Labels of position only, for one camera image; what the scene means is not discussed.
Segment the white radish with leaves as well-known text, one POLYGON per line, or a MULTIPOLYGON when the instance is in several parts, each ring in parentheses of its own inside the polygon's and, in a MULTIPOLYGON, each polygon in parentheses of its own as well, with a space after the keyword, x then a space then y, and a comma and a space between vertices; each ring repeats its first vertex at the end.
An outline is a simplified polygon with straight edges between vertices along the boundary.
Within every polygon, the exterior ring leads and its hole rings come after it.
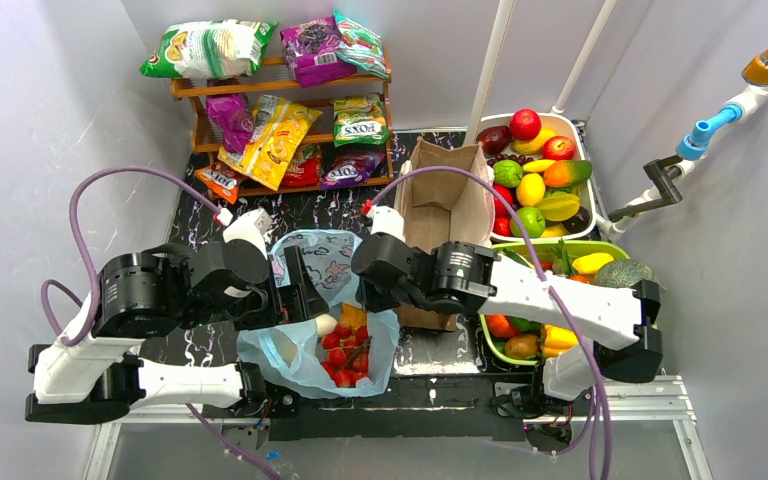
POLYGON ((338 325, 338 321, 329 314, 318 315, 314 318, 314 321, 318 338, 331 334, 338 325))

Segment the orange food piece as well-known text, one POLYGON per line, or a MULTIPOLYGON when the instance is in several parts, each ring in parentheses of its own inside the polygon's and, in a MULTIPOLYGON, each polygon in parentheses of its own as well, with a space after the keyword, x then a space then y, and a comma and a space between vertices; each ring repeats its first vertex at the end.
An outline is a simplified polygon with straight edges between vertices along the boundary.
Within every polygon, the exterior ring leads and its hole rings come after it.
POLYGON ((348 303, 341 304, 340 323, 348 326, 352 331, 367 325, 366 312, 348 303))

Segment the light blue plastic grocery bag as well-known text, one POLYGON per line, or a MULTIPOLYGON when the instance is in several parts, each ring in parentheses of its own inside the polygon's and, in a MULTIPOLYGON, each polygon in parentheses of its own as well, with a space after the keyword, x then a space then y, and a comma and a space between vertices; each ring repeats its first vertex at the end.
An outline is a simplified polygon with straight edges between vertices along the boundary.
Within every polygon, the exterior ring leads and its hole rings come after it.
MULTIPOLYGON (((290 284, 284 249, 297 246, 316 291, 327 303, 327 313, 335 316, 344 304, 357 307, 359 277, 351 272, 350 263, 360 242, 358 235, 344 230, 307 229, 289 233, 277 240, 270 251, 275 283, 279 287, 290 284)), ((313 319, 239 333, 238 357, 257 364, 266 381, 308 399, 380 395, 387 390, 400 325, 397 314, 391 310, 366 314, 371 342, 368 377, 356 387, 338 387, 321 365, 325 353, 313 319)))

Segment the red cherry bunch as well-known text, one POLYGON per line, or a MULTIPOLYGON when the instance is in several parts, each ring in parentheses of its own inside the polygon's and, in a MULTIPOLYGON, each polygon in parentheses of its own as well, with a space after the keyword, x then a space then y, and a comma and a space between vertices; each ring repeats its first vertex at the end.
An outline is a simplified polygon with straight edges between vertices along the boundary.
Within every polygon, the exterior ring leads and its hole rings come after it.
POLYGON ((338 388, 354 388, 369 378, 371 336, 366 324, 338 323, 320 339, 324 359, 320 362, 338 388))

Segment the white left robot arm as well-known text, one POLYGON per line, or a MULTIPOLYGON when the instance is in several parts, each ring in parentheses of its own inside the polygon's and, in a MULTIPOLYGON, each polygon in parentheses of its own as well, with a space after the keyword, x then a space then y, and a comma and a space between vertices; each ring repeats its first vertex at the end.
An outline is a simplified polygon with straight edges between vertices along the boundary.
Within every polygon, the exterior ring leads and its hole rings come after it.
POLYGON ((285 251, 289 282, 276 284, 269 256, 245 240, 197 250, 167 243, 110 260, 91 296, 64 330, 80 334, 35 344, 25 401, 29 422, 93 425, 132 410, 176 404, 256 411, 268 400, 258 365, 184 367, 143 359, 139 347, 176 329, 229 321, 238 331, 297 323, 325 314, 299 248, 285 251))

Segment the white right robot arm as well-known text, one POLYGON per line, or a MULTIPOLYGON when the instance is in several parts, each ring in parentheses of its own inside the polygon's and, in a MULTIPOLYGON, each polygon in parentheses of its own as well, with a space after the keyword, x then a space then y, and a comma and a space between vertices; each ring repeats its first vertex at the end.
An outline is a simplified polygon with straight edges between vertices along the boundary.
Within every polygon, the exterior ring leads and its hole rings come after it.
POLYGON ((663 358, 651 281, 623 289, 588 285, 540 276, 487 247, 447 242, 426 253, 385 233, 361 241, 351 270, 360 279, 358 300, 371 312, 404 304, 445 315, 500 314, 581 335, 540 367, 538 390, 546 397, 572 401, 603 379, 649 383, 663 358))

